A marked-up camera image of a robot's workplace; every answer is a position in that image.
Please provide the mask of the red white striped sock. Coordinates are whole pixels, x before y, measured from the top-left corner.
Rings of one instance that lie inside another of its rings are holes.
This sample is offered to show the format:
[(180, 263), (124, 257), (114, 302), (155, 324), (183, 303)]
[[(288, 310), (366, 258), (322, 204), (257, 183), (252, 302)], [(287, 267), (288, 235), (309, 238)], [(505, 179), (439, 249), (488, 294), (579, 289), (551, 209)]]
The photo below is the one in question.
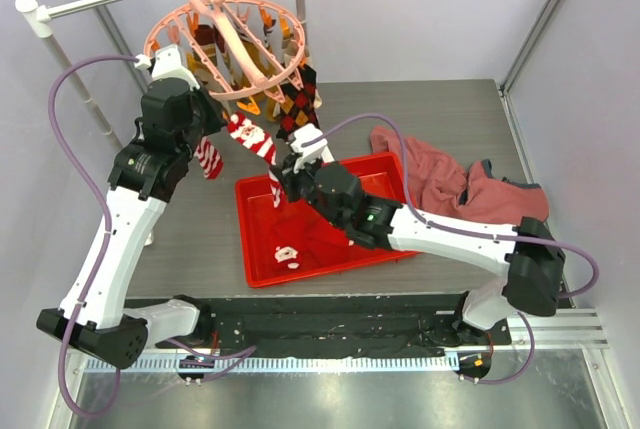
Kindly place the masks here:
[(272, 171), (272, 168), (276, 165), (277, 155), (276, 145), (272, 136), (240, 112), (233, 113), (230, 116), (227, 128), (230, 137), (234, 141), (267, 164), (273, 206), (280, 208), (283, 204), (283, 190)]
[(203, 137), (195, 150), (203, 175), (208, 180), (215, 180), (221, 173), (224, 163), (219, 151), (213, 146), (207, 137)]

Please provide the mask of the red santa sock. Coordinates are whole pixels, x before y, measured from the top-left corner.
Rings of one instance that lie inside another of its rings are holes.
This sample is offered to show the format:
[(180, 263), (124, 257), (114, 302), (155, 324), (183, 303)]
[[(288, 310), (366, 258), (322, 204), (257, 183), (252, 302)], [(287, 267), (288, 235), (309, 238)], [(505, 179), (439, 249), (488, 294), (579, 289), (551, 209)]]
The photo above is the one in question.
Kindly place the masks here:
[(281, 271), (315, 269), (318, 261), (312, 250), (311, 225), (301, 217), (287, 218), (275, 224), (270, 236), (272, 265)]

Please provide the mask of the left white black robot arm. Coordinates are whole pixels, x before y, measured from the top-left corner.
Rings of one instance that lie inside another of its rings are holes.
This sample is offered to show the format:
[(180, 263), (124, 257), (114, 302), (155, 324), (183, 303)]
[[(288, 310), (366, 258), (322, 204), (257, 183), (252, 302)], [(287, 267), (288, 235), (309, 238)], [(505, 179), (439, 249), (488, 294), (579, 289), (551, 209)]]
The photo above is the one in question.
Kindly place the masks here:
[(118, 369), (144, 349), (171, 338), (205, 346), (213, 334), (209, 305), (178, 295), (164, 303), (126, 309), (125, 296), (145, 242), (187, 175), (198, 144), (224, 128), (223, 107), (178, 78), (150, 84), (136, 124), (141, 138), (114, 159), (103, 221), (76, 282), (60, 306), (44, 309), (36, 326)]

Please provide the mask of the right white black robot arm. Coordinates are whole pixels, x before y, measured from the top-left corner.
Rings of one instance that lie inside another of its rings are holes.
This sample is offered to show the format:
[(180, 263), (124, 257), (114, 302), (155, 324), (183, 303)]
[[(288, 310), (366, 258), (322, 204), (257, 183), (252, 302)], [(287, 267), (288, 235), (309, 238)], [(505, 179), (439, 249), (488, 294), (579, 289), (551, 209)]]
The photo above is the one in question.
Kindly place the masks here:
[(477, 342), (516, 311), (537, 317), (557, 311), (565, 254), (537, 219), (483, 225), (417, 211), (366, 192), (339, 162), (298, 164), (290, 156), (271, 172), (288, 201), (306, 202), (357, 246), (434, 254), (492, 273), (457, 304), (451, 329), (462, 343)]

